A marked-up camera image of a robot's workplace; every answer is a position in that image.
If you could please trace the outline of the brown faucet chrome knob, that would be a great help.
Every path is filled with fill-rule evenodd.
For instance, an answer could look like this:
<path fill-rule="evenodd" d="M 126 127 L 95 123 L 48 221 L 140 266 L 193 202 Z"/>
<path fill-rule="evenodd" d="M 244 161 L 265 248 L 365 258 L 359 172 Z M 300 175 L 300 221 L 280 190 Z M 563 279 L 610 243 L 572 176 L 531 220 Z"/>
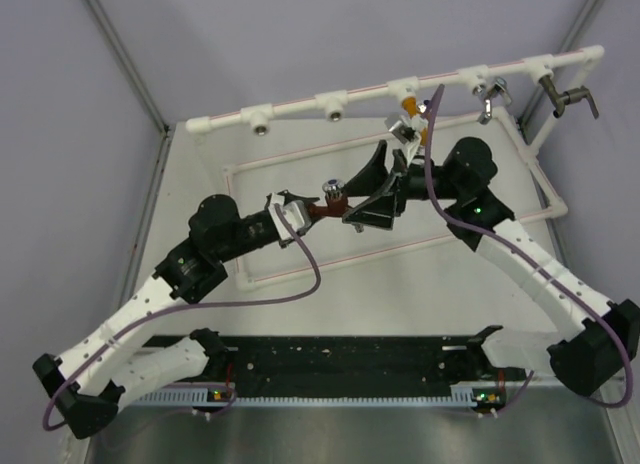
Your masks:
<path fill-rule="evenodd" d="M 324 204 L 315 202 L 305 205 L 311 226 L 325 218 L 341 219 L 350 210 L 345 183 L 340 179 L 330 179 L 322 185 Z"/>

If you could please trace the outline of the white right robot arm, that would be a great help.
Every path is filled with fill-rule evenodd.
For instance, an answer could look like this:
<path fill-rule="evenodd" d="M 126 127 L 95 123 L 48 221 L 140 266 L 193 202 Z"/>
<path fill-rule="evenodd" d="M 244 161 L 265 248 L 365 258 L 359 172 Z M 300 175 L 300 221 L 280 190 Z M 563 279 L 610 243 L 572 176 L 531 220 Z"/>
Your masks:
<path fill-rule="evenodd" d="M 639 345 L 639 307 L 592 289 L 527 233 L 514 212 L 490 190 L 498 168 L 481 139 L 460 139 L 444 162 L 428 155 L 410 163 L 400 150 L 385 165 L 387 144 L 379 142 L 369 162 L 343 188 L 361 203 L 342 220 L 354 226 L 391 229 L 410 200 L 429 200 L 450 232 L 476 255 L 510 278 L 554 325 L 552 332 L 512 331 L 500 325 L 477 334 L 466 364 L 487 380 L 502 368 L 555 376 L 572 392 L 589 398 L 618 372 L 631 398 L 631 362 Z"/>

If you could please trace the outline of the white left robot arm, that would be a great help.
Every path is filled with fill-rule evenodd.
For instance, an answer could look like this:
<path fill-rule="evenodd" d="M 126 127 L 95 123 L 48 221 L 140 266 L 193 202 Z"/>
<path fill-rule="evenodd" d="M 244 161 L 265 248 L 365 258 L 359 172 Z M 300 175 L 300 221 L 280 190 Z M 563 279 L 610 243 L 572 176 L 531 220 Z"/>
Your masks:
<path fill-rule="evenodd" d="M 33 363 L 49 397 L 43 428 L 56 430 L 50 418 L 58 412 L 62 426 L 84 440 L 145 394 L 184 378 L 220 378 L 225 347 L 208 328 L 193 330 L 168 349 L 137 353 L 170 317 L 209 308 L 204 299 L 227 278 L 227 262 L 273 243 L 296 243 L 308 254 L 302 238 L 319 219 L 315 206 L 313 198 L 280 191 L 268 196 L 263 210 L 241 216 L 231 196 L 205 198 L 188 221 L 187 238 L 125 304 L 73 347 Z"/>

